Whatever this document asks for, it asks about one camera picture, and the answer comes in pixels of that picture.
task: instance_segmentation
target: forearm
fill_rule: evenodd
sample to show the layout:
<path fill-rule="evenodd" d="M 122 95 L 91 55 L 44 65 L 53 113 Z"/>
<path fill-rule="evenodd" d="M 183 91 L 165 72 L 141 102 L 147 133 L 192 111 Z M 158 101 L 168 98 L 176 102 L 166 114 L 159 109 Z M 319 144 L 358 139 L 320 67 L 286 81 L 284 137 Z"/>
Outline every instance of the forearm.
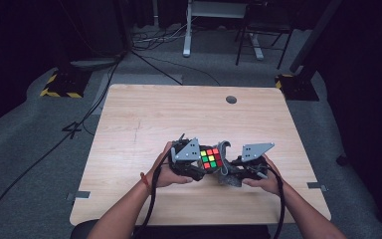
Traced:
<path fill-rule="evenodd" d="M 345 238 L 337 227 L 307 203 L 291 186 L 284 184 L 286 208 L 304 239 Z"/>
<path fill-rule="evenodd" d="M 130 238 L 142 205 L 149 193 L 145 184 L 138 181 L 98 221 L 89 238 Z"/>

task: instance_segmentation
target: red bracelet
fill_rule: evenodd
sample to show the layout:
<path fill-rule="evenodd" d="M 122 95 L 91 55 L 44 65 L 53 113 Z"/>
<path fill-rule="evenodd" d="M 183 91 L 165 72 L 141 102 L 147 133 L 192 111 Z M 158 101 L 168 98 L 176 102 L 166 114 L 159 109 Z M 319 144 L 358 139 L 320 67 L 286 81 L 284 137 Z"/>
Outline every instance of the red bracelet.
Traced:
<path fill-rule="evenodd" d="M 151 195 L 151 187 L 150 184 L 147 181 L 147 177 L 145 177 L 144 172 L 140 172 L 139 175 L 141 176 L 141 181 L 145 184 L 147 187 L 148 194 Z"/>

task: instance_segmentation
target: table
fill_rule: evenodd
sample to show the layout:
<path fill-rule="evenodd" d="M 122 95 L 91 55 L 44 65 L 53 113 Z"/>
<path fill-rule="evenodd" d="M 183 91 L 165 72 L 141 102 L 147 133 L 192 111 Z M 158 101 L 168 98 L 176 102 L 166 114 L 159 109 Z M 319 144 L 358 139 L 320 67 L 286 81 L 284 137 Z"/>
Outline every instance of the table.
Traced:
<path fill-rule="evenodd" d="M 185 33 L 184 57 L 191 56 L 191 24 L 192 16 L 199 17 L 221 17 L 221 18 L 244 18 L 247 3 L 227 3 L 227 2 L 201 2 L 188 0 L 187 8 L 187 30 Z M 262 49 L 257 40 L 258 34 L 249 34 L 251 43 L 257 60 L 264 59 Z"/>
<path fill-rule="evenodd" d="M 227 96 L 237 99 L 226 102 Z M 71 223 L 99 219 L 147 171 L 166 141 L 198 137 L 201 145 L 228 140 L 227 159 L 247 143 L 274 142 L 267 155 L 284 179 L 330 219 L 322 192 L 282 93 L 271 88 L 112 85 L 95 133 Z M 148 210 L 144 204 L 140 225 Z M 220 185 L 215 176 L 157 189 L 149 225 L 271 224 L 280 200 L 260 188 Z M 293 219 L 286 212 L 285 223 Z"/>

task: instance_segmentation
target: hand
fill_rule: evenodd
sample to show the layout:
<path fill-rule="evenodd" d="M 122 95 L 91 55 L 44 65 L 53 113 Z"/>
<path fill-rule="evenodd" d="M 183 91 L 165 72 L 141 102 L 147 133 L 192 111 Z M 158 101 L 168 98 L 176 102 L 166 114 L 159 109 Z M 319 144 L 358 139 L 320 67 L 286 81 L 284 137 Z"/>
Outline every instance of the hand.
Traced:
<path fill-rule="evenodd" d="M 275 164 L 266 156 L 264 155 L 264 158 L 266 159 L 266 162 L 272 167 L 272 169 L 279 175 L 281 174 L 278 171 L 278 168 L 275 166 Z M 243 183 L 247 184 L 252 187 L 260 187 L 264 191 L 267 191 L 269 193 L 275 194 L 279 196 L 279 190 L 278 190 L 278 181 L 276 180 L 275 175 L 268 171 L 268 178 L 267 179 L 260 179 L 260 180 L 255 180 L 251 178 L 244 178 Z"/>
<path fill-rule="evenodd" d="M 164 149 L 163 149 L 163 152 L 160 153 L 159 156 L 157 157 L 157 159 L 154 161 L 153 166 L 151 167 L 151 169 L 146 174 L 147 180 L 149 182 L 151 182 L 151 179 L 153 177 L 153 174 L 154 174 L 154 171 L 156 170 L 157 165 L 159 165 L 160 161 L 163 159 L 163 156 L 166 154 L 166 152 L 170 151 L 171 147 L 172 147 L 172 142 L 168 141 L 166 143 Z M 157 180 L 156 187 L 166 187 L 172 183 L 184 184 L 184 183 L 189 183 L 192 181 L 193 181 L 193 179 L 191 177 L 176 175 L 170 169 L 168 164 L 162 164 L 159 179 Z"/>

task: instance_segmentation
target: chair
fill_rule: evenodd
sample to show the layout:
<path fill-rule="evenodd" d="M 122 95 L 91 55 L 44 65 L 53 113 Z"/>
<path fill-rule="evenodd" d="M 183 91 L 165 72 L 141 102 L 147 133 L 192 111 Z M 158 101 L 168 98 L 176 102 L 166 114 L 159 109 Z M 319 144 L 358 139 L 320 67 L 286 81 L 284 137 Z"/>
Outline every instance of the chair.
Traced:
<path fill-rule="evenodd" d="M 287 44 L 289 43 L 293 32 L 290 18 L 291 16 L 289 15 L 289 12 L 281 4 L 281 1 L 253 1 L 249 3 L 246 7 L 243 26 L 235 37 L 235 41 L 237 41 L 241 34 L 240 47 L 238 50 L 238 56 L 235 65 L 238 66 L 240 61 L 241 50 L 243 48 L 243 42 L 246 33 L 265 35 L 276 34 L 277 37 L 270 47 L 260 46 L 260 48 L 283 51 L 277 67 L 277 69 L 279 69 L 287 50 Z M 282 34 L 287 34 L 285 46 L 283 48 L 274 48 L 275 43 L 278 41 Z"/>

